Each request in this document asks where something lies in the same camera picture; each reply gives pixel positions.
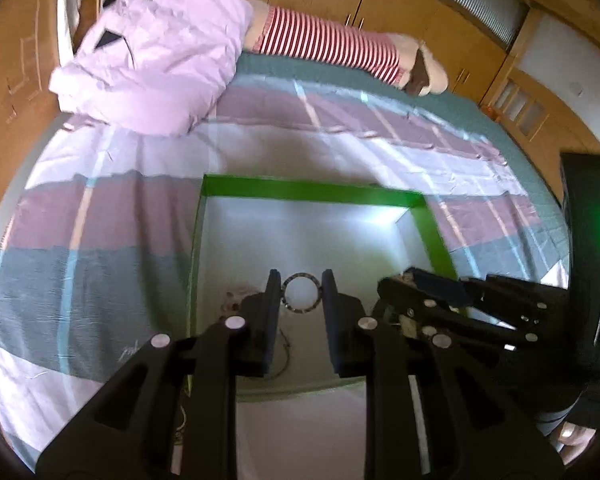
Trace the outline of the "person's right hand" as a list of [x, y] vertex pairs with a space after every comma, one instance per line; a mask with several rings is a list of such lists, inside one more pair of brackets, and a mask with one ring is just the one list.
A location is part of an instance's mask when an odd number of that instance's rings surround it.
[[572, 422], [563, 422], [556, 430], [559, 455], [565, 465], [573, 462], [588, 447], [594, 438], [596, 430], [578, 426]]

